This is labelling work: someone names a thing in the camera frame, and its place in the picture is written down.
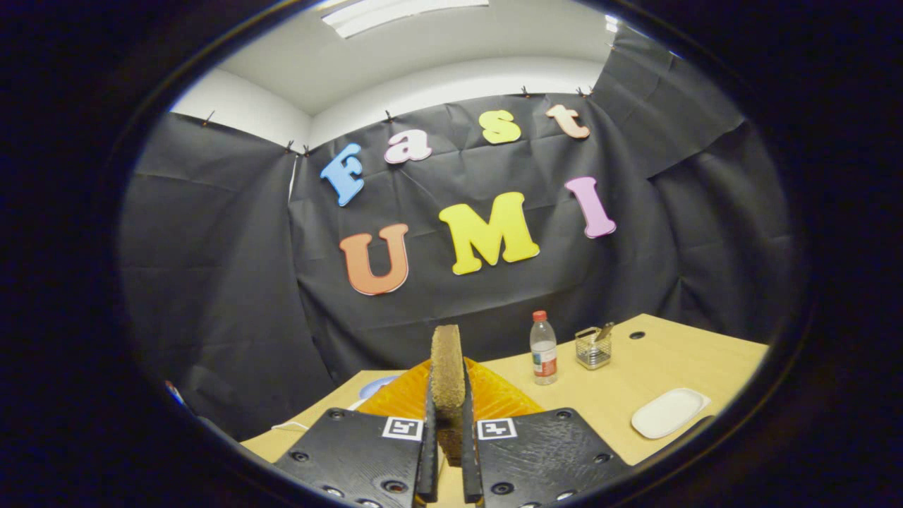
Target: wire mesh pen holder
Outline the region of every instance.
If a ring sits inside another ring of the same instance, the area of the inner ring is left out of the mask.
[[[577,348],[577,362],[593,371],[611,362],[611,328],[614,323],[604,327],[591,326],[574,334]]]

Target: orange plastic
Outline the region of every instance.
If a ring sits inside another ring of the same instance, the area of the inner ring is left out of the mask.
[[[510,418],[544,410],[492,370],[470,358],[464,361],[473,392],[474,419]],[[429,379],[430,361],[427,360],[380,388],[358,407],[358,411],[385,417],[422,419]]]

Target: wooden table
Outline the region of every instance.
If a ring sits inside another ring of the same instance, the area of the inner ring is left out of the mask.
[[[645,332],[631,339],[634,332]],[[558,381],[546,386],[533,382],[530,353],[483,362],[545,409],[570,407],[630,465],[675,440],[699,419],[717,414],[731,401],[759,366],[767,346],[727,335],[679,325],[652,315],[638,315],[612,330],[611,362],[588,371],[575,359],[573,340],[558,344]],[[568,337],[559,337],[559,341]],[[358,401],[367,383],[403,371],[362,371],[333,393],[291,421],[313,425],[328,408],[347,408]],[[677,432],[647,439],[630,425],[633,413],[652,399],[675,388],[689,388],[712,399],[705,409]],[[288,426],[244,441],[247,449],[275,462],[303,434]],[[461,470],[442,465],[440,501],[431,506],[461,506]]]

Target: wall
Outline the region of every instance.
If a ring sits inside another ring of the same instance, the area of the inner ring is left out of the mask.
[[[420,71],[387,81],[352,95],[311,118],[294,104],[267,89],[214,69],[198,81],[172,107],[172,111],[206,118],[234,127],[279,145],[294,140],[319,146],[386,118],[388,109],[401,115],[445,102],[490,95],[520,93],[576,93],[589,90],[599,78],[603,63],[546,57],[508,57],[464,61]]]
[[[604,63],[545,57],[464,61],[416,72],[362,91],[313,118],[311,148],[337,136],[386,119],[386,110],[401,115],[464,99],[520,93],[588,91]]]
[[[267,89],[220,69],[210,71],[194,84],[171,111],[211,123],[234,127],[293,149],[309,144],[311,118],[295,105]]]

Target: screw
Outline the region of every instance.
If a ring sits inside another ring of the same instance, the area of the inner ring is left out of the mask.
[[[499,482],[490,489],[493,494],[505,495],[514,492],[514,486],[508,482]]]
[[[401,494],[403,492],[407,492],[407,485],[396,480],[383,482],[383,488],[393,494]]]

